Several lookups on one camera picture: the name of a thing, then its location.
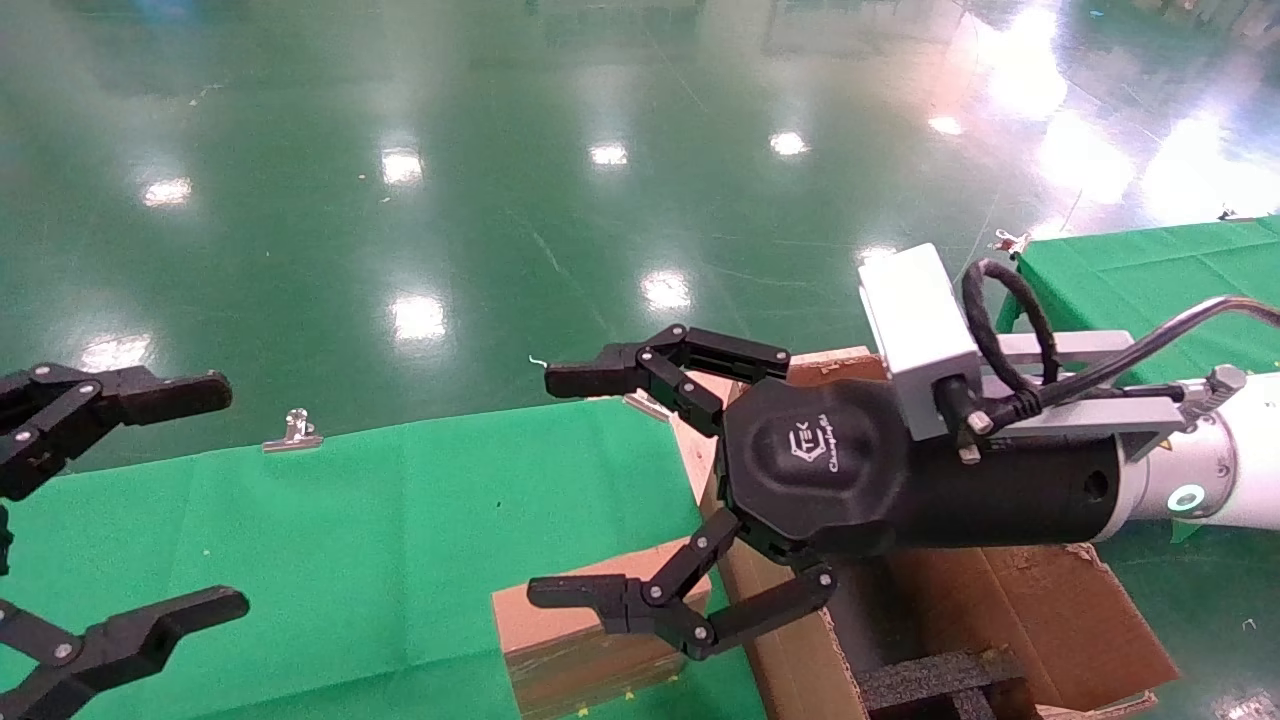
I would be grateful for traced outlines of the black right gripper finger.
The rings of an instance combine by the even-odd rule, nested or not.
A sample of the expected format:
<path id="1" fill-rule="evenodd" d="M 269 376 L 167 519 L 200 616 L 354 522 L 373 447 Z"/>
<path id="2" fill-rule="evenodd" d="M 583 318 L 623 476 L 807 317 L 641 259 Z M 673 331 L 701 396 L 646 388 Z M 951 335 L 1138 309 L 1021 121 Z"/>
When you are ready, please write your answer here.
<path id="1" fill-rule="evenodd" d="M 687 659 L 703 661 L 819 611 L 837 587 L 835 571 L 818 562 L 740 603 L 700 614 L 686 601 L 690 591 L 746 529 L 735 511 L 719 509 L 649 579 L 536 577 L 526 597 L 539 609 L 589 609 L 608 635 L 654 635 Z"/>
<path id="2" fill-rule="evenodd" d="M 673 324 L 649 340 L 609 343 L 588 363 L 549 364 L 544 384 L 556 398 L 626 396 L 655 400 L 708 438 L 723 432 L 724 401 L 690 372 L 753 386 L 788 374 L 791 352 L 736 336 Z"/>

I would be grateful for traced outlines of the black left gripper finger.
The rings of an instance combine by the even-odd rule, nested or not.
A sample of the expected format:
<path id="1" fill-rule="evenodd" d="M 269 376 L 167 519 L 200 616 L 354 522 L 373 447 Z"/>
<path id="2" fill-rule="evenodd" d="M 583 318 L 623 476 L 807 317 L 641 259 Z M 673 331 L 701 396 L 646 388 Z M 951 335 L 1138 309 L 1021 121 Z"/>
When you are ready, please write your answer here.
<path id="1" fill-rule="evenodd" d="M 1 380 L 1 495 L 22 501 L 118 427 L 221 411 L 233 389 L 219 372 L 160 378 L 145 366 L 88 373 L 41 364 Z"/>
<path id="2" fill-rule="evenodd" d="M 5 719 L 72 719 L 99 694 L 161 673 L 187 635 L 244 618 L 246 594 L 214 585 L 113 615 L 81 634 L 3 601 L 1 642 L 36 662 L 3 692 Z"/>

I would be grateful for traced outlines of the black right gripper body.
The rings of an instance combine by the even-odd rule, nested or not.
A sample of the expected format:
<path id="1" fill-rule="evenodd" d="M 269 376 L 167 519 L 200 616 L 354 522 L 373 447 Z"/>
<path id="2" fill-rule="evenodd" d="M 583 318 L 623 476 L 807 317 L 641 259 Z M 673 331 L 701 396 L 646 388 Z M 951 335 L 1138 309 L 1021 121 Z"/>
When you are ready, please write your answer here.
<path id="1" fill-rule="evenodd" d="M 1114 439 L 1001 439 L 966 464 L 915 441 L 884 382 L 767 379 L 722 427 L 724 502 L 773 559 L 1088 542 L 1119 500 Z"/>

